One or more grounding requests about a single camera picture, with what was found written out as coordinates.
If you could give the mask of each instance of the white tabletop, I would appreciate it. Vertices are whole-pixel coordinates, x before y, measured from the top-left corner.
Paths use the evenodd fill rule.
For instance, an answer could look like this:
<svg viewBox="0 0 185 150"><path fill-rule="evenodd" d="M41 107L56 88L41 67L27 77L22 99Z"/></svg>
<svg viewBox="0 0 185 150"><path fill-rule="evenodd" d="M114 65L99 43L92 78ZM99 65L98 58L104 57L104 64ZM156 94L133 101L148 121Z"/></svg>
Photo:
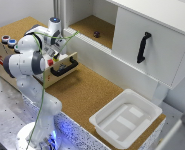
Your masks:
<svg viewBox="0 0 185 150"><path fill-rule="evenodd" d="M107 0L185 34L185 0Z"/></svg>

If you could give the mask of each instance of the cork surface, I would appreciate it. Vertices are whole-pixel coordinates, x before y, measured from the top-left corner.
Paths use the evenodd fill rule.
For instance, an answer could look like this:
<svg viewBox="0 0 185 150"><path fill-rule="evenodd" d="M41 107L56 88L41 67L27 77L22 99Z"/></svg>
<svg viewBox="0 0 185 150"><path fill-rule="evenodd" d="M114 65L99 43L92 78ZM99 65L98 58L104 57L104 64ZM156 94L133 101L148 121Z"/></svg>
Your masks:
<svg viewBox="0 0 185 150"><path fill-rule="evenodd" d="M112 49L115 29L114 25L95 16L89 16L75 24L70 25L70 28L80 31L80 33L86 35L94 41L97 41L98 43ZM95 38L93 36L95 31L100 32L99 38Z"/></svg>
<svg viewBox="0 0 185 150"><path fill-rule="evenodd" d="M35 24L44 26L32 17L28 17L1 27L0 42L1 37L6 34L10 35L11 38L19 40L24 33ZM89 118L122 91L123 89L82 64L78 65L76 71L46 89L46 92L57 97L62 102L63 112L109 146L112 150L115 150L115 148L96 133L94 126L89 122ZM164 119L165 115L159 116L135 141L129 150L138 149Z"/></svg>

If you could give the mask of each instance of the brown countertop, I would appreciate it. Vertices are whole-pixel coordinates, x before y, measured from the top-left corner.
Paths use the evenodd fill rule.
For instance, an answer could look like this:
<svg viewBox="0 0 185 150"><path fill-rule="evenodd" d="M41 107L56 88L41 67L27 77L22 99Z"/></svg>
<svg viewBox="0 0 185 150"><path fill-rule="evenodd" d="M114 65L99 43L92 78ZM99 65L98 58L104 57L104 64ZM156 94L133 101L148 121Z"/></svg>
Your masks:
<svg viewBox="0 0 185 150"><path fill-rule="evenodd" d="M1 27L0 42L3 35L10 35L11 38L19 40L35 24L44 26L32 17L28 17ZM123 89L79 64L76 71L53 84L46 91L62 102L63 112L111 149L115 149L96 133L94 126L89 123L89 118L119 95ZM159 116L129 150L138 149L164 119L165 115Z"/></svg>

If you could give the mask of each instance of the white plastic bin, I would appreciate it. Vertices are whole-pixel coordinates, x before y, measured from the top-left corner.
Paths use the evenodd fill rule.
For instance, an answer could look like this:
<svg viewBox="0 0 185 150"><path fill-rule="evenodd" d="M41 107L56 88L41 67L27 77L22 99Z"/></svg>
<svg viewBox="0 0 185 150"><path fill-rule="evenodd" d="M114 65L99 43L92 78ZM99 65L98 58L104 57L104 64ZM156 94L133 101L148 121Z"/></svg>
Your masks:
<svg viewBox="0 0 185 150"><path fill-rule="evenodd" d="M97 133L114 147L127 149L161 113L161 108L127 89L89 121Z"/></svg>

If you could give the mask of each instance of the black handle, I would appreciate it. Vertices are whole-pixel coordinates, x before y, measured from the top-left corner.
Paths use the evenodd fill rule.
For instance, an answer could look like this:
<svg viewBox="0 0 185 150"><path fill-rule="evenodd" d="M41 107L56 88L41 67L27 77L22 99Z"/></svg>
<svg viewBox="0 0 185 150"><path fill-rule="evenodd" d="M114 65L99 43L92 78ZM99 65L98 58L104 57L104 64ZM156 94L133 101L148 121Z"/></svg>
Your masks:
<svg viewBox="0 0 185 150"><path fill-rule="evenodd" d="M142 61L145 60L145 57L143 56L144 50L145 50L145 45L146 45L146 40L148 38L150 38L152 35L148 32L145 32L145 36L143 37L142 41L141 41L141 45L139 48L139 53L138 53L138 57L137 57L137 63L141 63Z"/></svg>
<svg viewBox="0 0 185 150"><path fill-rule="evenodd" d="M54 76L61 76L63 74L65 74L66 72L68 72L69 70L75 68L78 65L78 62L76 60L73 59L73 57L70 57L70 62L72 63L70 66L66 67L65 69L62 69L60 71L55 71L54 68L52 67L50 69L50 72L54 75Z"/></svg>

